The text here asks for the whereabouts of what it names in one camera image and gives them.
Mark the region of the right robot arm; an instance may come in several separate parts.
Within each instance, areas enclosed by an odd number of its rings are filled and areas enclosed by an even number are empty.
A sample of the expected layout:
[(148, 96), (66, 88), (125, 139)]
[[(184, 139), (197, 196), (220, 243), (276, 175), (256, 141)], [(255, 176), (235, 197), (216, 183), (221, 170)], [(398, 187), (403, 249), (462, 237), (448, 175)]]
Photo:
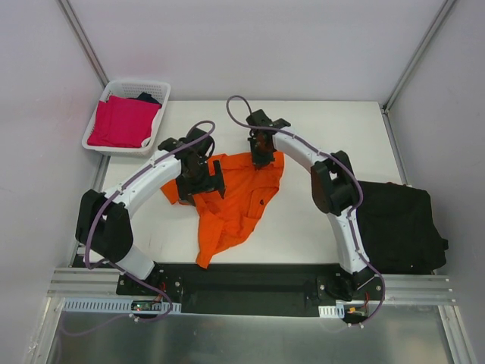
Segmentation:
[(337, 244), (339, 272), (324, 284), (337, 300), (356, 300), (368, 290), (368, 256), (358, 232), (357, 208), (363, 191), (355, 179), (348, 155), (326, 153), (298, 135), (284, 119), (272, 121), (263, 110), (251, 111), (246, 118), (252, 161), (263, 168), (282, 152), (301, 165), (311, 178), (311, 197), (332, 227)]

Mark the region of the orange t shirt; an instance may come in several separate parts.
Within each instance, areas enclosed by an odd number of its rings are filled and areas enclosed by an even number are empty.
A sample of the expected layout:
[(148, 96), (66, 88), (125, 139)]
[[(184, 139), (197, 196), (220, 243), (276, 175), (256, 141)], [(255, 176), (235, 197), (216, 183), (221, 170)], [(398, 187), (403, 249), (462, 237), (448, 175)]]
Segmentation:
[(284, 170), (284, 154), (274, 153), (274, 161), (257, 169), (249, 152), (235, 155), (219, 154), (208, 160), (222, 168), (226, 191), (224, 197), (216, 191), (194, 196), (199, 214), (199, 253), (196, 264), (207, 268), (213, 256), (244, 243), (260, 221), (267, 204), (278, 193)]

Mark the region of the white plastic basket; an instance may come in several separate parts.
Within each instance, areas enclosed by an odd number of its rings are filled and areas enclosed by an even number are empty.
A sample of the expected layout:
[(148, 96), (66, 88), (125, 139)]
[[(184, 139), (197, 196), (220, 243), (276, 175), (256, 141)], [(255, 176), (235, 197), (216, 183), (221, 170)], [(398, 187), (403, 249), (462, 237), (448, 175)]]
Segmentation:
[(148, 155), (170, 93), (171, 85), (161, 81), (112, 80), (89, 120), (83, 148), (104, 155)]

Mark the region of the pink t shirt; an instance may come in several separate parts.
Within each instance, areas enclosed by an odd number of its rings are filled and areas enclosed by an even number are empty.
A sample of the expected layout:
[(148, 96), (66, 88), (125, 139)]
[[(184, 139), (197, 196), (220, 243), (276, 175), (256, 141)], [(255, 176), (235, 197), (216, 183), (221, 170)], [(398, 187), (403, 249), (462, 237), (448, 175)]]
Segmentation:
[(88, 146), (140, 149), (148, 145), (161, 106), (136, 99), (110, 96), (99, 101)]

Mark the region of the black t shirt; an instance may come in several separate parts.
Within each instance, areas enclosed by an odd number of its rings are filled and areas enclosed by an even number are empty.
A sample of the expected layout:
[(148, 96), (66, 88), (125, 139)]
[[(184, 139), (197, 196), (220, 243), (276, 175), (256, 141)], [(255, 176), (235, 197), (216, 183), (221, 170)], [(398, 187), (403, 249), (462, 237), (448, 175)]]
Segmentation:
[(446, 264), (448, 240), (433, 223), (430, 194), (362, 181), (358, 229), (370, 263), (382, 274), (426, 275)]

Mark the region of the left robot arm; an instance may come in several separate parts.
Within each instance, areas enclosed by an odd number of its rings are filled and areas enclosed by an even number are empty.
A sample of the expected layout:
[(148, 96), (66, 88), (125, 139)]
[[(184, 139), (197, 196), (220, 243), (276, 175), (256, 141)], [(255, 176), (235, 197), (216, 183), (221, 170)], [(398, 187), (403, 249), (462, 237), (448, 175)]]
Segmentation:
[(210, 132), (196, 124), (179, 139), (168, 138), (150, 159), (125, 181), (103, 192), (88, 190), (81, 198), (76, 240), (86, 248), (85, 261), (95, 252), (134, 276), (143, 294), (155, 293), (161, 283), (155, 262), (134, 243), (131, 219), (165, 184), (176, 184), (176, 198), (194, 204), (200, 193), (225, 194), (220, 162), (209, 162), (214, 149)]

